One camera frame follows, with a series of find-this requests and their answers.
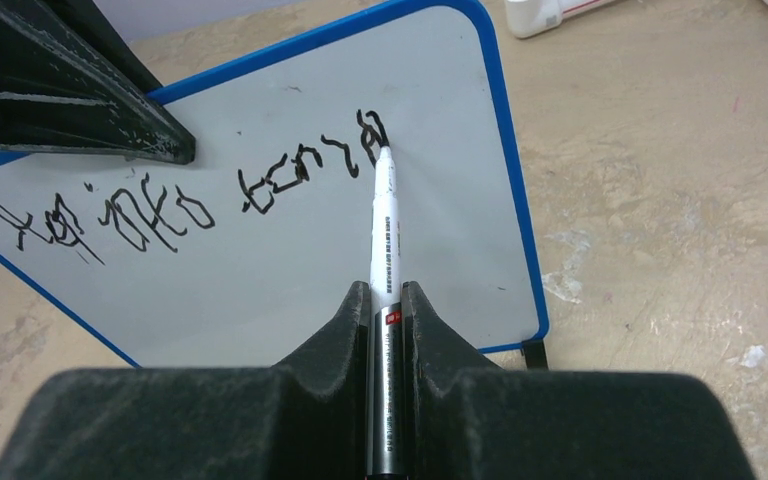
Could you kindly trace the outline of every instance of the black board stand foot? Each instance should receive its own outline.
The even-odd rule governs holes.
[[[549,369],[546,345],[543,344],[543,340],[526,340],[520,344],[519,351],[525,357],[525,366],[529,370]]]

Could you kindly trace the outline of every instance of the handwritten word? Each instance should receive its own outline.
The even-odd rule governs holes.
[[[84,229],[81,228],[78,217],[66,206],[66,202],[59,193],[54,194],[54,209],[45,211],[45,226],[49,234],[48,236],[33,228],[33,215],[25,212],[25,220],[23,221],[15,214],[11,213],[1,203],[0,219],[18,231],[16,248],[22,252],[25,251],[25,236],[30,233],[49,245],[57,244],[72,248],[80,246],[99,263],[104,265],[101,258],[99,258],[81,238],[79,238],[79,235],[84,235]],[[81,257],[81,260],[89,263],[87,259],[81,255],[79,250],[76,250],[76,252],[78,256]]]
[[[152,200],[148,193],[148,183],[150,180],[151,178],[149,177],[149,174],[146,173],[145,177],[140,181],[140,190],[142,191],[143,198],[148,204],[148,214],[144,213],[143,209],[140,208],[134,194],[125,188],[120,188],[116,190],[109,199],[104,201],[104,218],[98,218],[98,223],[102,226],[107,226],[110,225],[112,221],[113,227],[125,241],[140,252],[145,252],[148,249],[148,244],[151,243],[151,240],[142,230],[140,230],[140,227],[137,226],[137,222],[125,213],[123,203],[129,203],[136,212],[137,217],[139,217],[139,221],[142,223],[141,226],[151,230],[155,237],[157,237],[157,239],[170,251],[178,253],[178,248],[173,247],[163,236],[163,233],[160,231],[160,226],[162,225],[166,230],[178,237],[185,236],[188,233],[188,230],[186,227],[180,229],[175,228],[163,218],[163,202],[166,201],[168,195],[166,186],[162,186],[157,200]],[[216,226],[216,221],[210,215],[210,212],[207,211],[207,208],[205,208],[202,202],[184,195],[184,192],[181,191],[181,187],[178,185],[175,185],[175,193],[178,195],[175,199],[175,205],[183,209],[196,226],[203,230],[208,230]],[[193,213],[194,209],[200,212],[200,216],[203,217],[203,219],[196,217]]]
[[[379,118],[378,113],[370,110],[366,112],[365,116],[372,119],[373,123],[375,123],[375,127],[364,121],[364,115],[361,114],[360,110],[357,111],[355,117],[358,126],[361,127],[360,144],[366,152],[366,155],[369,158],[369,162],[374,167],[376,157],[372,147],[375,144],[378,144],[378,146],[381,147],[383,144],[389,144],[389,141],[387,140],[387,132],[384,130],[384,125],[381,123],[381,119]],[[324,134],[319,137],[319,141],[323,145],[339,148],[343,152],[343,160],[346,164],[346,170],[348,170],[349,175],[352,178],[358,177],[360,168],[356,163],[352,162],[352,154],[348,144],[334,139],[329,139],[325,137]],[[283,154],[281,160],[269,167],[265,176],[260,177],[257,182],[251,185],[246,183],[243,170],[238,169],[237,182],[240,185],[240,190],[242,190],[243,195],[245,196],[242,208],[243,213],[248,212],[251,208],[254,208],[261,215],[266,215],[272,206],[275,205],[275,195],[301,185],[304,182],[309,182],[310,173],[304,163],[305,154],[313,157],[313,161],[316,163],[316,166],[323,168],[324,164],[322,155],[319,153],[319,150],[317,150],[315,147],[300,143],[296,149],[295,157],[290,160],[290,163],[293,165],[292,180],[283,184],[277,182],[274,177],[279,170],[287,166],[289,155],[286,153]],[[255,199],[255,192],[262,188],[266,189],[265,192],[268,195],[268,198],[258,201]]]

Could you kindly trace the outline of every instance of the stained surface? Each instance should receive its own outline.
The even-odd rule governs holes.
[[[368,4],[284,7],[134,49],[168,83]],[[501,1],[488,9],[538,235],[550,365],[694,374],[768,478],[768,9],[626,0],[528,41],[504,30]],[[521,367],[516,354],[494,360]],[[0,267],[0,448],[53,372],[120,364]]]

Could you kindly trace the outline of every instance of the blue border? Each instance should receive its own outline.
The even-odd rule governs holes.
[[[499,46],[496,43],[496,31],[493,28],[493,22],[490,20],[490,15],[478,0],[391,0],[160,88],[149,93],[148,97],[165,105],[202,90],[215,87],[220,83],[254,72],[255,70],[287,60],[315,48],[328,45],[329,43],[375,28],[405,15],[434,6],[446,6],[460,11],[470,19],[478,32],[481,51],[484,55],[484,63],[487,69],[487,79],[490,84],[490,93],[496,110],[496,121],[502,140],[505,163],[508,168],[508,178],[510,180],[511,194],[513,195],[517,220],[519,222],[520,236],[522,237],[522,244],[528,264],[531,289],[534,293],[534,303],[537,307],[539,328],[531,340],[542,339],[549,333],[549,313],[546,308],[546,297],[543,293],[540,266],[537,261],[537,245],[534,241],[531,215],[528,211],[528,200],[525,196],[525,182],[522,177],[522,167],[519,161],[516,134],[514,133],[511,109],[508,104],[505,77],[502,72],[502,60],[499,57]],[[28,154],[26,153],[0,152],[0,166],[27,155]],[[42,288],[42,286],[33,281],[1,255],[0,263],[13,272],[14,275],[30,285],[40,295],[53,303],[57,308],[66,313],[72,320],[84,327],[85,330],[113,350],[117,355],[122,357],[126,362],[134,367],[139,366],[137,362],[126,355],[125,352],[117,348],[116,345],[111,343],[98,331],[78,317],[75,312],[68,309],[66,305],[54,298],[54,296]],[[508,345],[480,348],[479,350],[483,353],[492,353],[515,350],[519,347],[520,344],[512,343]]]

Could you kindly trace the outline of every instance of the gray wall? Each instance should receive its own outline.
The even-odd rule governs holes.
[[[95,0],[127,41],[154,37],[298,0]]]

